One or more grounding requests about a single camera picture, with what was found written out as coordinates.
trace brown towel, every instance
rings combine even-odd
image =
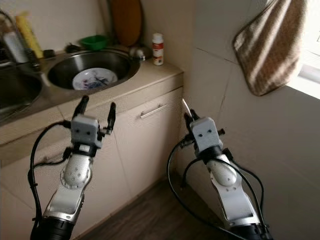
[[[233,40],[249,89],[267,94],[297,74],[307,0],[273,0]]]

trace green bowl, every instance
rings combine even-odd
[[[87,50],[99,51],[107,46],[108,39],[102,35],[87,36],[81,39],[80,43]]]

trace floor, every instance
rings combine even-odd
[[[173,177],[175,189],[185,203],[202,218],[219,224],[220,220],[205,202],[181,179]],[[165,179],[131,204],[93,229],[80,240],[221,240],[227,239],[194,219],[175,199]]]

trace cabinet door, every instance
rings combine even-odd
[[[107,122],[101,122],[100,125],[105,126]],[[63,151],[68,143],[70,140],[66,139],[63,144],[59,143],[59,146],[44,148],[37,153],[37,156],[56,155]],[[102,144],[102,149],[97,151],[94,158],[92,179],[84,192],[84,204],[72,233],[73,238],[107,218],[131,199],[114,134],[107,135]],[[16,229],[12,224],[14,222],[20,223],[20,219],[27,218],[26,226],[29,227],[29,230],[24,231],[24,235],[5,239],[26,240],[30,237],[30,223],[35,214],[35,202],[27,181],[29,164],[30,159],[27,157],[1,168],[1,187],[9,190],[12,198],[15,198],[17,202],[24,203],[21,208],[25,208],[19,213],[14,209],[15,204],[8,204],[9,201],[6,199],[1,202],[1,236],[17,236],[14,232]],[[62,165],[44,166],[35,171],[42,210],[45,209],[58,187],[62,168]]]
[[[115,138],[128,185],[138,195],[165,175],[178,142],[182,88],[120,113]]]

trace sink basin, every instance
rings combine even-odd
[[[103,68],[114,72],[117,81],[100,88],[111,88],[131,78],[139,69],[140,64],[132,61],[128,55],[116,50],[82,52],[70,56],[54,65],[47,76],[50,82],[64,89],[74,90],[74,77],[87,69]]]
[[[0,71],[0,122],[21,112],[38,97],[41,81],[33,75],[18,71],[15,67]]]

